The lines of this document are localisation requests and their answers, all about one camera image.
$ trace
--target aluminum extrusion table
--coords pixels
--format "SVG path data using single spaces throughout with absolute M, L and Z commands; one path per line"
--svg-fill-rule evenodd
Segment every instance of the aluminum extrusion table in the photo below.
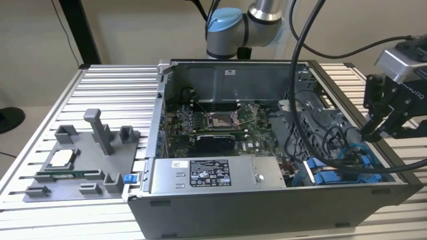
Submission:
M 327 74 L 361 113 L 364 76 L 341 63 L 321 64 Z M 25 203 L 24 190 L 40 170 L 56 139 L 58 125 L 73 124 L 89 131 L 84 111 L 102 111 L 101 121 L 110 130 L 132 125 L 140 131 L 132 172 L 144 168 L 147 139 L 157 89 L 157 66 L 92 65 L 81 69 L 66 86 L 52 110 L 0 181 L 0 239 L 144 239 L 129 207 L 122 199 L 76 200 Z M 427 138 L 385 139 L 404 162 L 427 158 Z M 231 237 L 245 240 L 427 239 L 427 167 L 415 175 L 425 187 L 401 205 L 383 207 L 355 228 Z

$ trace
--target white wall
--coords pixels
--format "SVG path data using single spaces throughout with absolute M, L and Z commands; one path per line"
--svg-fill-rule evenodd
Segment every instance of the white wall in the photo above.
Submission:
M 76 71 L 50 1 L 0 0 L 0 107 L 52 105 Z
M 220 7 L 245 10 L 252 1 L 223 0 Z M 295 12 L 297 29 L 315 2 L 300 0 Z M 207 9 L 211 0 L 201 3 Z M 204 58 L 204 22 L 191 2 L 82 0 L 82 6 L 105 64 L 156 64 L 161 58 Z M 320 52 L 341 54 L 391 36 L 424 34 L 425 11 L 427 0 L 328 0 L 307 43 Z M 0 34 L 0 106 L 53 104 L 77 67 L 50 1 L 0 0 Z M 287 47 L 288 58 L 293 44 L 291 41 Z M 352 62 L 364 73 L 373 73 L 381 48 L 337 62 Z M 255 58 L 272 56 L 272 49 L 255 49 Z M 329 62 L 305 51 L 301 58 Z

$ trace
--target gray fixture post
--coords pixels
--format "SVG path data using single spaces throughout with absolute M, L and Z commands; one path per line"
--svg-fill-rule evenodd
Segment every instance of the gray fixture post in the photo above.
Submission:
M 93 129 L 93 137 L 96 139 L 96 142 L 98 143 L 104 155 L 110 155 L 114 150 L 109 143 L 110 136 L 108 136 L 108 133 L 104 130 L 100 115 L 101 111 L 98 109 L 89 108 L 85 110 L 82 118 L 88 123 L 90 123 Z

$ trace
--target sticker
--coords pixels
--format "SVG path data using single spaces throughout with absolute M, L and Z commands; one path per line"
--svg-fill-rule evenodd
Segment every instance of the sticker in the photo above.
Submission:
M 189 185 L 192 187 L 231 186 L 232 179 L 229 173 L 228 160 L 191 160 Z
M 73 179 L 74 176 L 72 174 L 61 174 L 61 175 L 52 175 L 54 179 Z
M 172 168 L 188 168 L 188 161 L 172 161 Z
M 225 76 L 236 75 L 236 70 L 225 70 L 224 75 Z

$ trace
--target open computer tower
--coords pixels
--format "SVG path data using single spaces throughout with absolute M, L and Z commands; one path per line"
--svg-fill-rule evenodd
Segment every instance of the open computer tower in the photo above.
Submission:
M 411 172 L 343 172 L 309 155 L 289 111 L 288 61 L 173 59 L 159 71 L 147 163 L 128 197 L 148 239 L 355 227 L 421 188 Z M 353 167 L 404 164 L 384 140 L 361 141 L 365 118 L 315 61 L 297 63 L 295 92 L 325 158 L 351 152 Z M 331 126 L 344 136 L 325 134 Z

